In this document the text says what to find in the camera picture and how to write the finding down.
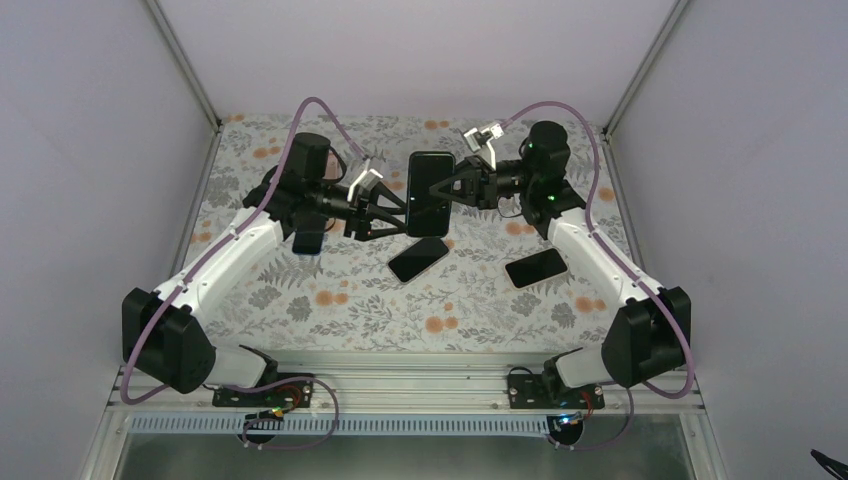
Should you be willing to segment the blue phone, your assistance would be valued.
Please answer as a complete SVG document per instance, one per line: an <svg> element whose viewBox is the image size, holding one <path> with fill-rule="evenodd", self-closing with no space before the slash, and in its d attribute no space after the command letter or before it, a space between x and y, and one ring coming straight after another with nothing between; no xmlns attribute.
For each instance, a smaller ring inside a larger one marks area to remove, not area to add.
<svg viewBox="0 0 848 480"><path fill-rule="evenodd" d="M302 256L317 256L321 253L325 239L325 232L320 231L297 231L294 234L292 253Z"/></svg>

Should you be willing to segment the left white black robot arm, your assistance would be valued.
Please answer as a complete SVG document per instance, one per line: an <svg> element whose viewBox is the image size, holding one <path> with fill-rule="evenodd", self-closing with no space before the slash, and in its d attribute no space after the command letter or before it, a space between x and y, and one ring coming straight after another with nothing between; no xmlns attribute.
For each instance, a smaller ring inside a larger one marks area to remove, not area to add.
<svg viewBox="0 0 848 480"><path fill-rule="evenodd" d="M156 288L135 288L121 306L125 373L155 378L187 394L204 385L239 391L263 405L278 391L275 361L248 346L216 346L204 325L224 296L266 254L306 234L311 220L323 233L329 219L344 234L370 241L402 234L407 206L370 166L344 186L326 177L335 150L328 138L297 133L281 161L242 201L225 231L186 267Z"/></svg>

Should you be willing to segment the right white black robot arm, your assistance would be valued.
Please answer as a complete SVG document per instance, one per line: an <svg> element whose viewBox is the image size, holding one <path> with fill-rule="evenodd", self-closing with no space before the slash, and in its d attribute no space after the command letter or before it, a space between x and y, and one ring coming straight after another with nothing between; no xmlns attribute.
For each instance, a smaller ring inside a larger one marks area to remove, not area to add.
<svg viewBox="0 0 848 480"><path fill-rule="evenodd" d="M565 255L568 266L586 275L613 313L601 344L544 362L544 399L565 407L581 387L647 385L681 366L688 370L683 387L662 395L676 399L687 394L694 383L689 296L645 274L595 226L587 201L565 177L571 150L562 125L534 123L516 160L496 157L492 143L503 133L499 123L466 131L470 156L453 176L431 186L431 193L480 210L495 209L500 199L518 196L525 221Z"/></svg>

